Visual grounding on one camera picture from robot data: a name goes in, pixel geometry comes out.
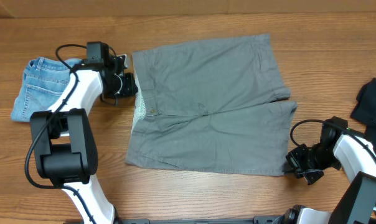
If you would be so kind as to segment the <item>grey shorts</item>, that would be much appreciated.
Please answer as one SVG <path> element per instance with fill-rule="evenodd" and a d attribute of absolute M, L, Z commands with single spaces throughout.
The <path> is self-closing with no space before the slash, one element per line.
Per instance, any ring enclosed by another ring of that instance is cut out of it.
<path fill-rule="evenodd" d="M 281 176 L 297 108 L 268 34 L 137 51 L 126 163 L 147 169 Z"/>

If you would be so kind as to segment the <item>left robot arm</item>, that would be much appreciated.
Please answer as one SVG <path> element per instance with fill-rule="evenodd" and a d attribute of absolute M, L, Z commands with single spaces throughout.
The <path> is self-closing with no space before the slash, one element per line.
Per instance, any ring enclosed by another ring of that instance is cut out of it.
<path fill-rule="evenodd" d="M 103 103 L 135 96 L 138 87 L 126 72 L 126 56 L 118 56 L 108 44 L 89 42 L 85 59 L 68 65 L 70 82 L 49 109 L 30 118 L 32 144 L 26 155 L 24 173 L 38 189 L 60 189 L 72 200 L 82 223 L 121 223 L 114 205 L 106 198 L 96 176 L 98 150 L 88 114 L 99 99 Z M 37 173 L 50 180 L 46 186 L 33 180 L 29 162 L 35 159 Z"/>

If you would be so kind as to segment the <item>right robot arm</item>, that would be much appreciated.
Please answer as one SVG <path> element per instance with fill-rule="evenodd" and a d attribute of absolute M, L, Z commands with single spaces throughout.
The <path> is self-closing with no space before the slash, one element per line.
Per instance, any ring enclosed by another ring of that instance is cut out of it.
<path fill-rule="evenodd" d="M 365 136 L 338 117 L 322 121 L 320 141 L 297 144 L 286 155 L 291 173 L 309 185 L 333 167 L 343 170 L 350 182 L 332 212 L 295 205 L 278 223 L 376 223 L 376 153 Z"/>

